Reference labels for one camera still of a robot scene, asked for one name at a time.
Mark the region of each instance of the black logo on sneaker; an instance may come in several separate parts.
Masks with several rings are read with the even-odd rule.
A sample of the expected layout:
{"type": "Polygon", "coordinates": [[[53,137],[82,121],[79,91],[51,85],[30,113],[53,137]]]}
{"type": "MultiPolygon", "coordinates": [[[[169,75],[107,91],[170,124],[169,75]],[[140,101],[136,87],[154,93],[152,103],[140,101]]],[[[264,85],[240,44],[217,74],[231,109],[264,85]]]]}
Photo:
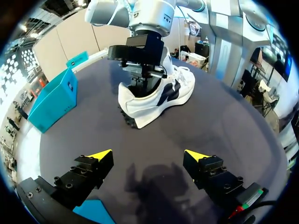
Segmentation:
{"type": "Polygon", "coordinates": [[[174,86],[174,90],[173,90],[173,83],[169,83],[167,84],[162,92],[161,98],[157,104],[157,106],[162,105],[165,100],[167,100],[167,102],[172,101],[174,99],[178,98],[178,90],[181,88],[180,83],[178,83],[178,81],[176,80],[176,84],[174,86]]]}

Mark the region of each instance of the yellow tip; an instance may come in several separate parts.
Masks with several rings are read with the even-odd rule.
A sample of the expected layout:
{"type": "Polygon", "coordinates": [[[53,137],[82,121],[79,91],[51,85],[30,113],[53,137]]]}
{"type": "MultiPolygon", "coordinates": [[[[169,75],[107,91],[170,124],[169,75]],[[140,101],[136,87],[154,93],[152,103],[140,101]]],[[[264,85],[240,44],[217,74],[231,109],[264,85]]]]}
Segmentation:
{"type": "Polygon", "coordinates": [[[210,157],[209,155],[203,155],[203,154],[200,154],[200,153],[196,153],[194,151],[191,151],[191,150],[185,150],[185,152],[189,153],[196,161],[204,158],[204,157],[210,157]]]}
{"type": "Polygon", "coordinates": [[[98,159],[99,161],[101,159],[103,159],[105,157],[105,155],[107,155],[110,151],[112,151],[111,149],[109,150],[106,150],[106,151],[103,151],[103,152],[100,152],[100,153],[96,153],[96,154],[93,154],[93,155],[88,155],[87,157],[93,157],[95,159],[98,159]]]}

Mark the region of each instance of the teal box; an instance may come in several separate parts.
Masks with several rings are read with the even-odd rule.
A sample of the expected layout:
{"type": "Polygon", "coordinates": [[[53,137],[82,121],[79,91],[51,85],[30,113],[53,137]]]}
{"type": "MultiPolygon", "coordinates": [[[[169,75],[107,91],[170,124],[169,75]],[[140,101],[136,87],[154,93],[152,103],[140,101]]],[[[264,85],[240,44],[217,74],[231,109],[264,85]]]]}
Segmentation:
{"type": "Polygon", "coordinates": [[[87,51],[84,51],[81,54],[79,54],[79,55],[73,57],[71,60],[69,60],[66,63],[66,66],[68,68],[72,69],[72,68],[76,67],[77,65],[79,65],[79,64],[81,64],[81,63],[83,63],[87,60],[88,60],[88,53],[87,53],[87,51]]]}
{"type": "Polygon", "coordinates": [[[37,97],[28,120],[42,133],[77,105],[78,80],[67,68],[49,82],[37,97]]]}

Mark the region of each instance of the round table surface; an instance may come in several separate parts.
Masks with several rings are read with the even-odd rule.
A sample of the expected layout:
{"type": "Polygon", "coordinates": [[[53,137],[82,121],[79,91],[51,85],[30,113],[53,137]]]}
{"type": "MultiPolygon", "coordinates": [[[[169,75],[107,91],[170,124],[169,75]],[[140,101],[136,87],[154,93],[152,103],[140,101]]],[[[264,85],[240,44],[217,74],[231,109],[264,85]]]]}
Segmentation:
{"type": "MultiPolygon", "coordinates": [[[[118,224],[216,223],[222,210],[198,190],[183,167],[184,150],[217,155],[244,187],[257,182],[277,199],[285,186],[287,159],[273,131],[256,109],[212,75],[182,61],[196,84],[189,101],[166,110],[137,130],[118,108],[120,82],[130,76],[119,62],[102,59],[76,73],[77,107],[41,137],[41,176],[53,184],[81,154],[113,150],[114,167],[99,198],[118,224]]],[[[269,209],[254,211],[257,220],[269,209]]]]}

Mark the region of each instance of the ceiling light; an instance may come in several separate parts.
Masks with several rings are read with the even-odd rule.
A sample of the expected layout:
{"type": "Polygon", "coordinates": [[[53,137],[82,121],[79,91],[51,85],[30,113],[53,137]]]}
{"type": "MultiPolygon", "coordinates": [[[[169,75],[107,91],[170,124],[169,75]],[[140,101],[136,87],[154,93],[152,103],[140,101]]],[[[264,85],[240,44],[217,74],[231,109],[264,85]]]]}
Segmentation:
{"type": "Polygon", "coordinates": [[[27,32],[27,27],[25,25],[20,25],[21,30],[23,30],[24,32],[27,32]]]}
{"type": "Polygon", "coordinates": [[[37,38],[37,37],[38,37],[38,34],[37,34],[37,33],[32,33],[32,34],[30,34],[30,37],[32,37],[32,38],[37,38]]]}

